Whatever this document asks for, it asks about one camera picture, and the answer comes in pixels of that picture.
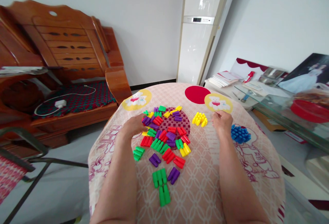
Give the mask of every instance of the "hand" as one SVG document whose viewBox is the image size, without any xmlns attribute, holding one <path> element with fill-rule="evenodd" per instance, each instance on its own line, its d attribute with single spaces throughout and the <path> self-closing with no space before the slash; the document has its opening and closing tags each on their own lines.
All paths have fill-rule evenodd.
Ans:
<svg viewBox="0 0 329 224">
<path fill-rule="evenodd" d="M 212 115 L 212 125 L 216 129 L 218 135 L 229 134 L 231 135 L 233 118 L 231 114 L 224 111 L 216 111 Z"/>
<path fill-rule="evenodd" d="M 131 117 L 122 127 L 120 133 L 122 135 L 127 135 L 133 137 L 143 131 L 148 131 L 148 129 L 143 125 L 142 119 L 145 114 L 139 114 L 137 116 Z"/>
</svg>

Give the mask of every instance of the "pink patterned tablecloth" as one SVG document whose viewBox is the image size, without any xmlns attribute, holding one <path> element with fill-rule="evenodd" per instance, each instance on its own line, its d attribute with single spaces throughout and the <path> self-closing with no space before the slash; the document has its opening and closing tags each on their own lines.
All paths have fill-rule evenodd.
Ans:
<svg viewBox="0 0 329 224">
<path fill-rule="evenodd" d="M 138 178 L 138 223 L 225 223 L 219 187 L 219 140 L 211 123 L 214 110 L 225 110 L 233 116 L 233 123 L 245 126 L 251 140 L 234 143 L 255 192 L 272 223 L 283 223 L 284 180 L 277 152 L 243 107 L 230 98 L 200 86 L 185 83 L 167 83 L 140 90 L 126 99 L 93 145 L 89 158 L 90 213 L 94 212 L 115 148 L 115 137 L 122 125 L 132 116 L 154 107 L 183 109 L 183 123 L 164 119 L 164 126 L 185 126 L 191 141 L 191 153 L 174 185 L 167 183 L 171 203 L 160 207 L 159 190 L 154 188 L 152 173 L 165 168 L 167 175 L 175 164 L 163 160 L 155 168 L 149 158 L 155 152 L 146 151 L 136 162 Z M 209 122 L 204 128 L 192 125 L 196 112 L 204 113 Z M 141 134 L 132 139 L 132 149 L 139 146 Z M 174 153 L 181 157 L 178 150 Z"/>
</svg>

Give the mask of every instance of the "person's left hand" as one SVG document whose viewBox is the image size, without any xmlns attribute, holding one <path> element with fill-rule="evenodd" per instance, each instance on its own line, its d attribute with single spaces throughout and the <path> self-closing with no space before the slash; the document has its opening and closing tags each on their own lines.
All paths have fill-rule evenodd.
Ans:
<svg viewBox="0 0 329 224">
<path fill-rule="evenodd" d="M 122 127 L 120 133 L 133 137 L 143 131 L 148 131 L 148 129 L 143 125 L 142 119 L 145 114 L 139 114 L 137 116 L 131 117 Z"/>
</svg>

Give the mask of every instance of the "white wall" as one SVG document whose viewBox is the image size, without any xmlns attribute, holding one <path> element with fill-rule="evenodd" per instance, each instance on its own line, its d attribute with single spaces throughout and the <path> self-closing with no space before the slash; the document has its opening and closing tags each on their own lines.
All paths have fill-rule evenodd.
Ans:
<svg viewBox="0 0 329 224">
<path fill-rule="evenodd" d="M 329 54 L 329 0 L 233 0 L 207 77 L 236 58 L 292 71 Z"/>
<path fill-rule="evenodd" d="M 66 4 L 112 26 L 131 86 L 176 78 L 183 0 L 35 1 Z"/>
</svg>

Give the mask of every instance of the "red bottle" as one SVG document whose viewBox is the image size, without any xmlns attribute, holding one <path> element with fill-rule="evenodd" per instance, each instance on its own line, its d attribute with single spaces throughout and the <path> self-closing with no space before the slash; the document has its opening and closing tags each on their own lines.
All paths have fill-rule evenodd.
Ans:
<svg viewBox="0 0 329 224">
<path fill-rule="evenodd" d="M 251 71 L 248 76 L 246 76 L 246 78 L 244 79 L 244 81 L 242 83 L 246 83 L 246 82 L 249 82 L 251 80 L 251 78 L 253 78 L 255 72 L 254 71 Z"/>
</svg>

